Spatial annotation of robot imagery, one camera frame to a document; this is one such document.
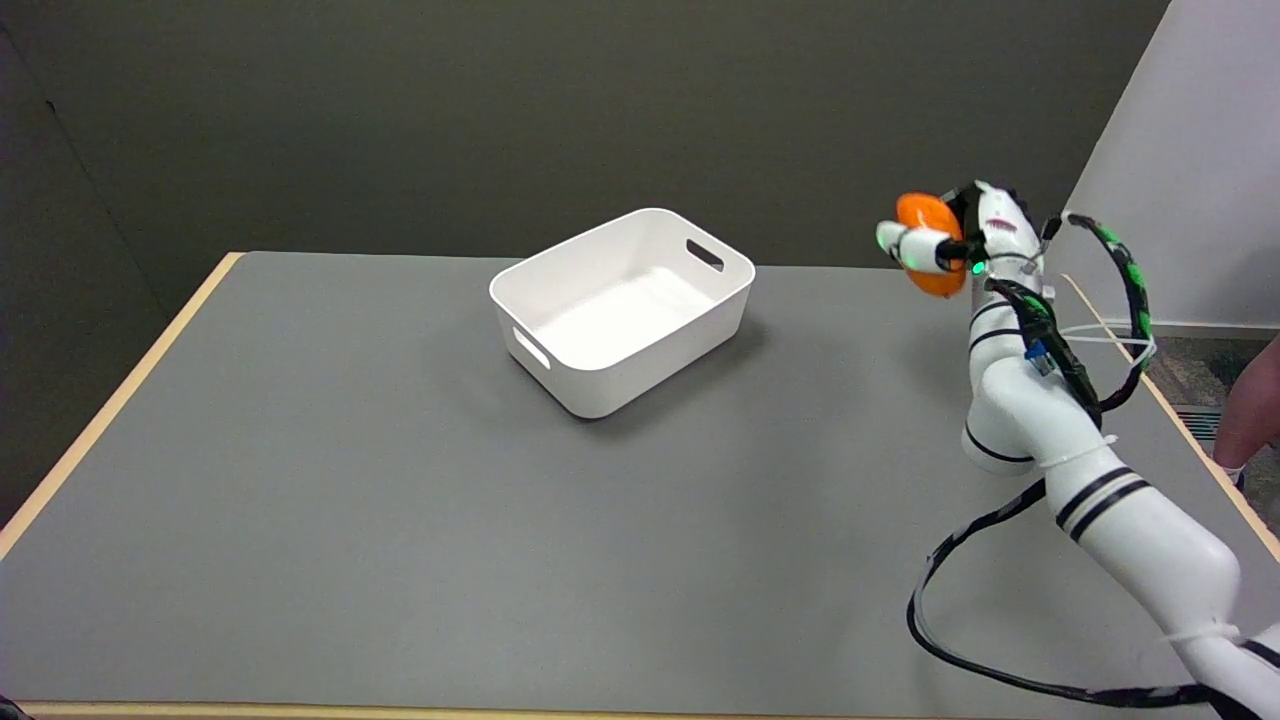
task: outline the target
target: person's leg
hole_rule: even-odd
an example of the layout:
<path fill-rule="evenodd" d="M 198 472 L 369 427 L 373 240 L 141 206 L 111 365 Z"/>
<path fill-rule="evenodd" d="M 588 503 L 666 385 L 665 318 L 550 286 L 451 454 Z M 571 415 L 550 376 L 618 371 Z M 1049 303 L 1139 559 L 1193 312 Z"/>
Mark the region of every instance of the person's leg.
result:
<path fill-rule="evenodd" d="M 1213 441 L 1213 461 L 1233 480 L 1262 446 L 1280 438 L 1280 337 L 1231 386 Z"/>

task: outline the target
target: orange ball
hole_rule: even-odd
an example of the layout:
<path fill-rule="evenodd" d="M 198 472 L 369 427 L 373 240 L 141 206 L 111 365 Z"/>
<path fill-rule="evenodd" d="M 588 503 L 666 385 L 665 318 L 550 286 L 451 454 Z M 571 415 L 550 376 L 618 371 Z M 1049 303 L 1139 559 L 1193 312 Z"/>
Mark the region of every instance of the orange ball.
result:
<path fill-rule="evenodd" d="M 908 192 L 897 199 L 897 222 L 909 228 L 942 231 L 951 236 L 952 242 L 960 242 L 964 237 L 951 208 L 937 196 L 923 192 Z M 960 292 L 968 279 L 961 260 L 951 260 L 951 272 L 945 275 L 906 270 L 906 277 L 916 287 L 937 297 L 951 297 Z"/>

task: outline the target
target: table top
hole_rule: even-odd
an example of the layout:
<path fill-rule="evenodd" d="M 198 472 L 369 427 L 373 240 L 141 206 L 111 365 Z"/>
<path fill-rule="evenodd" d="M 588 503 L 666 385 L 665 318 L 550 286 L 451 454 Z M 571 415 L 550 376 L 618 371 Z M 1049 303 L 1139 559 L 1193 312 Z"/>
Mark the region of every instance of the table top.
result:
<path fill-rule="evenodd" d="M 506 354 L 485 287 L 511 263 L 229 256 L 0 534 L 0 689 L 68 717 L 1117 716 L 906 633 L 924 556 L 1030 479 L 960 451 L 966 302 L 760 268 L 733 340 L 585 423 Z M 1078 354 L 1103 389 L 1124 372 Z M 1270 625 L 1280 546 L 1164 398 L 1107 429 L 1239 555 L 1236 624 Z M 986 536 L 931 585 L 945 642 L 1091 687 L 1187 679 L 1047 510 Z"/>

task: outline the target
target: floor vent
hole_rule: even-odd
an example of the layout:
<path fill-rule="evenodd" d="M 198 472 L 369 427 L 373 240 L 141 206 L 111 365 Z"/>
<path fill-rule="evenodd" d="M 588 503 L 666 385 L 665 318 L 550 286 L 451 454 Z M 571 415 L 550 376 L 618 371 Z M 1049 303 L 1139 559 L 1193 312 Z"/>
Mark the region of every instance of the floor vent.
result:
<path fill-rule="evenodd" d="M 1202 405 L 1174 405 L 1178 419 L 1187 425 L 1192 437 L 1203 443 L 1213 442 L 1217 437 L 1217 425 L 1222 421 L 1221 407 L 1206 407 Z"/>

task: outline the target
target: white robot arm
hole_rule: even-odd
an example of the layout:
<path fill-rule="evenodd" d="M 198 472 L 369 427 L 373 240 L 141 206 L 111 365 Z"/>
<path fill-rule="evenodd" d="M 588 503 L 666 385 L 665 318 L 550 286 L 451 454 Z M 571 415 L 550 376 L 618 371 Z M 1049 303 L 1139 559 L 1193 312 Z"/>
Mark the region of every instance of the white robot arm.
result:
<path fill-rule="evenodd" d="M 974 279 L 965 454 L 993 474 L 1042 471 L 1057 525 L 1151 614 L 1207 688 L 1202 701 L 1224 717 L 1280 720 L 1280 624 L 1235 637 L 1235 555 L 1116 456 L 1100 430 L 1101 414 L 1082 405 L 1061 364 L 1028 346 L 1016 295 L 995 286 L 1044 299 L 1044 241 L 1010 192 L 974 183 L 969 196 L 960 208 L 980 233 L 969 241 L 984 243 L 987 259 Z M 941 249 L 952 240 L 897 222 L 877 228 L 881 247 L 916 272 L 947 272 Z"/>

